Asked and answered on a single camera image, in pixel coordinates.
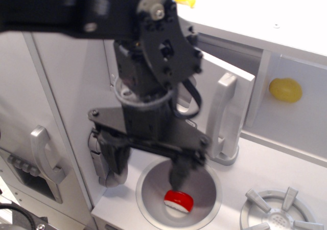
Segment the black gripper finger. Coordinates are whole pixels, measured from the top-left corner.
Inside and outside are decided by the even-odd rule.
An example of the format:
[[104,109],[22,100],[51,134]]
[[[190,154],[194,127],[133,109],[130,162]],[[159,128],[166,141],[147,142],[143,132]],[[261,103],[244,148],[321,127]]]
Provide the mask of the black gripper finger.
[[130,156],[130,145],[124,137],[101,132],[98,136],[101,152],[111,171],[121,175],[127,167]]
[[169,172],[169,183],[173,191],[179,191],[192,170],[202,166],[202,161],[191,157],[180,156],[172,160]]

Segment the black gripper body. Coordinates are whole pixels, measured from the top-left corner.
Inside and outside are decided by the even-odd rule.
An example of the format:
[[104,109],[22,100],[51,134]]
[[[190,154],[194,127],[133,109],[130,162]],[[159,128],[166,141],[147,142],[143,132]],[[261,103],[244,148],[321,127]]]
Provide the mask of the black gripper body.
[[124,137],[130,148],[165,156],[191,157],[205,162],[211,140],[186,120],[175,117],[168,106],[153,110],[130,107],[94,108],[87,114],[96,136],[101,132]]

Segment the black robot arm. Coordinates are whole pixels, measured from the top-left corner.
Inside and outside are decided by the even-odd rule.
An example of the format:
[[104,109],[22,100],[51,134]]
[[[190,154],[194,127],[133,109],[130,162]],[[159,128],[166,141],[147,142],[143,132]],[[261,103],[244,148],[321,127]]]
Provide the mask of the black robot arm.
[[1,31],[114,41],[114,91],[121,106],[88,113],[107,187],[125,181],[131,148],[170,158],[174,191],[191,170],[204,166],[211,141],[187,124],[193,114],[177,110],[179,85],[202,104],[190,78],[202,71],[203,53],[174,0],[1,0]]

